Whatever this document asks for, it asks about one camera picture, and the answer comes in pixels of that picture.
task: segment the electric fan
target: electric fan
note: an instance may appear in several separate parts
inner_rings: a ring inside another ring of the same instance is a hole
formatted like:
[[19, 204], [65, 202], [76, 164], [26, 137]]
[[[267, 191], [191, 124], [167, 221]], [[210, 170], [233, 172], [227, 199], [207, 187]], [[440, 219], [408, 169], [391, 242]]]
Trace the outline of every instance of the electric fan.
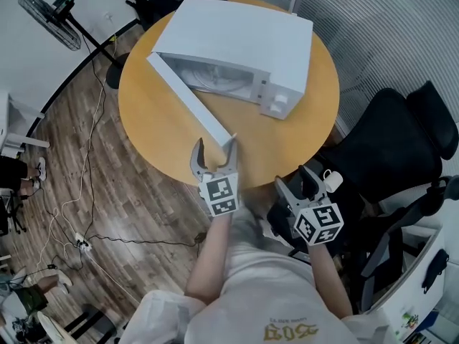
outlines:
[[108, 86], [118, 89], [120, 85], [121, 72], [123, 65], [128, 58], [124, 54], [114, 59], [100, 44], [78, 23], [70, 10], [75, 5], [75, 0], [56, 0], [51, 7], [43, 0], [18, 0], [19, 5], [30, 14], [38, 23], [42, 25], [50, 34], [68, 49], [76, 51], [81, 47], [81, 40], [78, 33], [70, 26], [81, 32], [97, 49], [99, 49], [111, 62], [108, 68], [106, 81]]

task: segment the person's right arm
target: person's right arm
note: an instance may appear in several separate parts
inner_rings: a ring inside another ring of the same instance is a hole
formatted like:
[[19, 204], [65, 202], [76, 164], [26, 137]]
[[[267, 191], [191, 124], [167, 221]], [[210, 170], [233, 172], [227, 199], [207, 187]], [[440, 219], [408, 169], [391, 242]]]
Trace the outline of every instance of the person's right arm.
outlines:
[[352, 316], [352, 306], [325, 244], [308, 246], [316, 289], [338, 319]]

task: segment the human arm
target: human arm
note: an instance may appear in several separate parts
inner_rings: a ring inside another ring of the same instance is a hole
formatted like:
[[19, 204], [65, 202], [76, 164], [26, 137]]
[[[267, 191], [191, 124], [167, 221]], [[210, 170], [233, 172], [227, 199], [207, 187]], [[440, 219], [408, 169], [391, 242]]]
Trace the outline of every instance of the human arm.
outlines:
[[206, 305], [214, 302], [223, 288], [231, 218], [231, 214], [214, 218], [207, 232], [204, 247], [186, 284], [185, 295], [201, 300]]
[[308, 246], [316, 289], [328, 310], [338, 319], [352, 315], [351, 301], [325, 244]]

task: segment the wooden floor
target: wooden floor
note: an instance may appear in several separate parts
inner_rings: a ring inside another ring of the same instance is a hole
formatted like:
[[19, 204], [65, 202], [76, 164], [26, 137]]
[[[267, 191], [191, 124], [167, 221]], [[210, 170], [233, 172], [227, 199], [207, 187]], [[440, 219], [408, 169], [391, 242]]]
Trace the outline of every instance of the wooden floor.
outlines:
[[[134, 27], [124, 34], [118, 40], [118, 54], [128, 52], [142, 33], [140, 27]], [[107, 59], [99, 55], [95, 67], [104, 78]], [[90, 153], [95, 208], [94, 224], [87, 236], [101, 234], [114, 238], [193, 244], [194, 237], [209, 225], [197, 190], [165, 176], [142, 159], [120, 121], [117, 91], [105, 88], [105, 112], [93, 133]], [[22, 156], [32, 166], [39, 156], [47, 159], [48, 179], [43, 184], [44, 199], [49, 211], [59, 211], [51, 230], [64, 243], [67, 240], [57, 223], [74, 241], [73, 231], [62, 218], [61, 207], [64, 202], [79, 196], [86, 142], [99, 93], [100, 84], [93, 75], [91, 64], [88, 64], [52, 104], [36, 130], [35, 135], [48, 140], [51, 148], [28, 147]], [[255, 211], [263, 215], [272, 204], [275, 192], [272, 185], [264, 186], [251, 190], [245, 197], [257, 207]], [[11, 267], [14, 269], [27, 266], [28, 272], [36, 271], [52, 219], [43, 203], [41, 191], [25, 201], [20, 219], [27, 227], [27, 233], [18, 235], [12, 232], [2, 238], [1, 248], [6, 250], [2, 252], [13, 255]], [[76, 232], [85, 233], [91, 221], [91, 206], [86, 168], [81, 199], [64, 207], [65, 216]], [[49, 304], [44, 312], [62, 325], [75, 319], [81, 313], [80, 306], [89, 302], [104, 309], [118, 327], [123, 326], [134, 313], [138, 301], [150, 290], [181, 292], [197, 257], [196, 247], [124, 244], [95, 238], [90, 242], [93, 259], [133, 298], [87, 256], [82, 256], [83, 268], [78, 272], [70, 270], [56, 258], [55, 264], [72, 278], [74, 286], [70, 288], [69, 295], [59, 290], [48, 294]], [[67, 251], [69, 259], [66, 262], [75, 269], [80, 268], [78, 250], [69, 245]], [[62, 245], [51, 237], [39, 268], [45, 268], [56, 255], [65, 257]], [[39, 273], [37, 280], [49, 274], [52, 271]], [[91, 332], [81, 337], [79, 342], [94, 343], [98, 336]]]

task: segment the cup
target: cup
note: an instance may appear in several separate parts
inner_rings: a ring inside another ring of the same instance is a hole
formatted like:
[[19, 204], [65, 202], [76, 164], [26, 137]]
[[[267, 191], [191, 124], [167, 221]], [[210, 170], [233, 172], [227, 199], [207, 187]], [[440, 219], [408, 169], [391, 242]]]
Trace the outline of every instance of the cup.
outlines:
[[323, 183], [327, 192], [333, 193], [343, 183], [343, 176], [339, 172], [327, 169], [323, 172]]

